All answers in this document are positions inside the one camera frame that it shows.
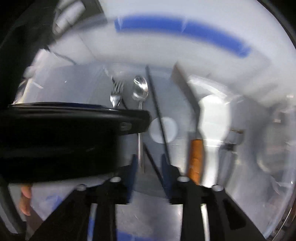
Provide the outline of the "person's left hand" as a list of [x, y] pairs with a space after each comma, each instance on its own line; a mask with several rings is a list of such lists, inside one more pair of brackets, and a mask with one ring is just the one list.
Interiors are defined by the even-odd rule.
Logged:
[[30, 212], [31, 198], [32, 198], [32, 186], [22, 185], [19, 208], [20, 208], [20, 211], [26, 216], [31, 215], [31, 212]]

